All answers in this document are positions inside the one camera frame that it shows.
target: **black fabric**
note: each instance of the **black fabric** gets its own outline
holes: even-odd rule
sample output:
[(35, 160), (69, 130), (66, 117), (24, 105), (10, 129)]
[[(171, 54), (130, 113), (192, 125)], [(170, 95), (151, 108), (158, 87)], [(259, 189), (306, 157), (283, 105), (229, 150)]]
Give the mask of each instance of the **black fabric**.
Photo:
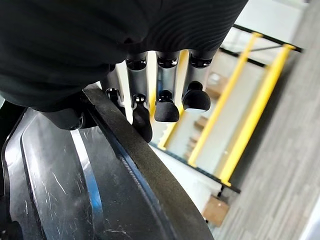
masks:
[(102, 80), (125, 59), (124, 42), (146, 36), (151, 2), (1, 1), (0, 95), (43, 110)]
[(0, 95), (51, 112), (128, 53), (214, 51), (246, 2), (2, 0)]

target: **white wall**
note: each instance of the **white wall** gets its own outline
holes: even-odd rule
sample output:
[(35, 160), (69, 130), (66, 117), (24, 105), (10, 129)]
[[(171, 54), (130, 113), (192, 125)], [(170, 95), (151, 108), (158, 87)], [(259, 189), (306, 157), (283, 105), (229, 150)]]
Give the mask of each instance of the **white wall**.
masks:
[[(303, 0), (249, 0), (235, 23), (291, 43), (307, 5)], [(233, 52), (242, 52), (250, 38), (250, 33), (233, 27), (222, 46)], [(253, 49), (273, 46), (278, 46), (278, 44), (260, 38)], [(279, 51), (280, 48), (256, 51), (250, 54), (250, 58), (270, 64)]]
[(290, 1), (249, 0), (236, 24), (291, 42), (302, 17), (304, 6), (287, 4)]
[(179, 162), (166, 153), (151, 147), (189, 195), (200, 213), (203, 212), (211, 195), (217, 196), (221, 184)]

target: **metal strip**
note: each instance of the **metal strip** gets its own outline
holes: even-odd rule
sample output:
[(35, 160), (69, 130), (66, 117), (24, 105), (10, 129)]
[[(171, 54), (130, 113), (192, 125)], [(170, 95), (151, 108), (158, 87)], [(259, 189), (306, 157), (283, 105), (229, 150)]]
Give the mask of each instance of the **metal strip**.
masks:
[(70, 131), (72, 140), (83, 169), (85, 184), (92, 207), (92, 224), (95, 230), (104, 230), (104, 213), (96, 178), (89, 160), (86, 146), (79, 130)]
[(190, 155), (190, 158), (188, 159), (188, 164), (190, 164), (191, 166), (193, 166), (193, 167), (196, 166), (197, 157), (199, 156), (203, 146), (205, 145), (206, 140), (207, 140), (212, 128), (214, 127), (215, 123), (217, 122), (217, 119), (218, 119), (222, 109), (224, 108), (232, 90), (234, 89), (234, 86), (237, 83), (237, 80), (238, 80), (240, 74), (242, 73), (243, 68), (246, 65), (250, 50), (253, 48), (256, 39), (260, 38), (261, 36), (262, 35), (260, 33), (256, 33), (256, 32), (253, 33), (249, 43), (245, 47), (243, 53), (240, 55), (240, 58), (237, 62), (235, 70), (233, 71), (233, 73), (228, 81), (228, 84), (225, 87), (225, 90), (223, 91), (223, 93), (219, 97), (219, 100), (214, 108), (214, 111), (211, 114), (210, 118), (208, 119), (208, 122), (205, 125), (205, 127), (201, 133), (201, 136), (200, 136), (198, 142), (196, 143), (196, 145)]
[(283, 46), (282, 51), (278, 54), (274, 60), (268, 74), (263, 81), (260, 90), (258, 91), (257, 98), (251, 108), (251, 111), (240, 131), (239, 136), (227, 158), (224, 168), (218, 176), (221, 181), (230, 186), (229, 179), (237, 166), (237, 163), (244, 152), (251, 135), (253, 134), (256, 125), (267, 105), (267, 102), (271, 96), (272, 91), (278, 81), (278, 78), (285, 65), (286, 59), (288, 58), (289, 52), (294, 50), (295, 47), (289, 44)]

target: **curved black edge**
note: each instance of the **curved black edge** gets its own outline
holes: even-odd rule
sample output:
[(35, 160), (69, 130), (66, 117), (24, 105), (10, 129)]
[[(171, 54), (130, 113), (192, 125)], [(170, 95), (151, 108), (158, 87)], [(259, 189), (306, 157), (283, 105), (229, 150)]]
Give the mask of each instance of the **curved black edge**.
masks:
[(12, 221), (10, 216), (10, 181), (5, 149), (26, 110), (26, 107), (18, 106), (8, 101), (5, 101), (0, 108), (0, 226)]
[(244, 26), (240, 26), (240, 25), (237, 25), (237, 24), (233, 24), (233, 27), (236, 28), (236, 29), (239, 29), (239, 30), (241, 30), (241, 31), (250, 33), (250, 34), (252, 34), (252, 33), (261, 34), (263, 39), (267, 39), (267, 40), (269, 40), (269, 41), (271, 41), (271, 42), (274, 42), (274, 43), (276, 43), (276, 44), (280, 44), (280, 45), (289, 44), (289, 45), (295, 47), (295, 49), (293, 49), (293, 50), (296, 51), (296, 52), (302, 53), (302, 52), (304, 51), (304, 50), (303, 50), (301, 47), (299, 47), (299, 46), (293, 45), (293, 44), (288, 43), (288, 42), (285, 42), (285, 41), (281, 41), (281, 40), (276, 39), (276, 38), (274, 38), (274, 37), (272, 37), (272, 36), (265, 35), (265, 34), (263, 34), (263, 33), (261, 33), (261, 32), (254, 31), (254, 30), (249, 29), (249, 28), (246, 28), (246, 27), (244, 27)]
[(127, 164), (138, 172), (136, 176), (143, 178), (146, 190), (151, 191), (145, 193), (149, 195), (148, 200), (152, 202), (153, 197), (156, 198), (156, 202), (152, 203), (157, 212), (155, 216), (166, 217), (164, 225), (171, 228), (169, 232), (163, 228), (167, 236), (174, 233), (174, 238), (169, 239), (213, 239), (201, 213), (187, 193), (116, 106), (95, 86), (88, 86), (83, 92), (83, 101), (86, 101), (88, 110), (105, 137), (109, 139), (108, 131), (114, 135), (128, 156)]
[(205, 175), (206, 177), (212, 179), (213, 181), (221, 184), (223, 187), (228, 188), (228, 189), (234, 191), (234, 192), (237, 193), (237, 194), (240, 194), (240, 193), (241, 193), (241, 190), (240, 190), (239, 188), (237, 188), (237, 187), (235, 187), (235, 186), (233, 186), (233, 185), (228, 186), (228, 185), (224, 184), (223, 182), (221, 182), (221, 179), (217, 178), (216, 176), (213, 176), (212, 174), (206, 172), (205, 170), (203, 170), (203, 169), (201, 169), (201, 168), (199, 168), (199, 167), (194, 167), (194, 166), (189, 165), (188, 162), (187, 162), (185, 159), (183, 159), (182, 157), (179, 157), (178, 155), (175, 155), (174, 153), (172, 153), (172, 152), (170, 152), (170, 151), (167, 151), (167, 150), (163, 150), (163, 149), (161, 149), (161, 148), (158, 148), (158, 146), (157, 146), (155, 143), (153, 143), (153, 142), (150, 142), (149, 145), (151, 145), (152, 147), (160, 150), (161, 152), (163, 152), (163, 153), (165, 153), (165, 154), (168, 154), (170, 157), (173, 157), (174, 159), (178, 160), (179, 162), (187, 165), (189, 168), (192, 168), (192, 169), (196, 170), (197, 172)]

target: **black metal bar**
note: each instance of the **black metal bar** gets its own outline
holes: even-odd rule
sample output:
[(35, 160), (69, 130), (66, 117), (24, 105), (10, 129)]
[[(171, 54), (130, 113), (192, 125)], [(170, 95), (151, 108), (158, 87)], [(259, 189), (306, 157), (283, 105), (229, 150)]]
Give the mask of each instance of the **black metal bar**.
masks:
[[(223, 52), (223, 53), (225, 53), (225, 54), (228, 54), (228, 55), (231, 55), (231, 56), (233, 56), (233, 57), (239, 57), (239, 53), (236, 53), (236, 52), (233, 52), (233, 51), (230, 51), (230, 50), (227, 50), (227, 49), (225, 49), (225, 48), (223, 48), (223, 47), (220, 47), (220, 51), (221, 52)], [(248, 58), (247, 59), (247, 62), (248, 63), (251, 63), (251, 64), (254, 64), (254, 65), (257, 65), (257, 66), (259, 66), (259, 67), (262, 67), (262, 68), (264, 68), (265, 66), (266, 66), (266, 64), (264, 64), (264, 63), (262, 63), (262, 62), (259, 62), (259, 61), (256, 61), (256, 60), (253, 60), (253, 59), (251, 59), (251, 58)]]
[(239, 30), (241, 30), (241, 31), (250, 33), (250, 34), (251, 34), (251, 33), (259, 33), (259, 34), (262, 35), (262, 38), (264, 38), (264, 39), (267, 39), (267, 40), (269, 40), (269, 41), (271, 41), (271, 42), (274, 42), (274, 43), (280, 44), (280, 45), (289, 44), (289, 45), (295, 47), (294, 51), (299, 52), (299, 53), (302, 53), (302, 52), (303, 52), (303, 49), (302, 49), (301, 47), (298, 47), (298, 46), (293, 45), (293, 44), (291, 44), (291, 43), (287, 43), (287, 42), (285, 42), (285, 41), (281, 41), (281, 40), (276, 39), (276, 38), (274, 38), (274, 37), (272, 37), (272, 36), (265, 35), (265, 34), (263, 34), (263, 33), (261, 33), (261, 32), (254, 31), (254, 30), (251, 30), (251, 29), (249, 29), (249, 28), (246, 28), (246, 27), (244, 27), (244, 26), (240, 26), (240, 25), (237, 25), (237, 24), (234, 24), (233, 27), (236, 28), (236, 29), (239, 29)]
[(282, 46), (268, 46), (268, 47), (262, 47), (262, 48), (256, 48), (256, 49), (252, 49), (250, 50), (250, 52), (258, 52), (258, 51), (264, 51), (264, 50), (269, 50), (269, 49), (278, 49), (281, 48)]

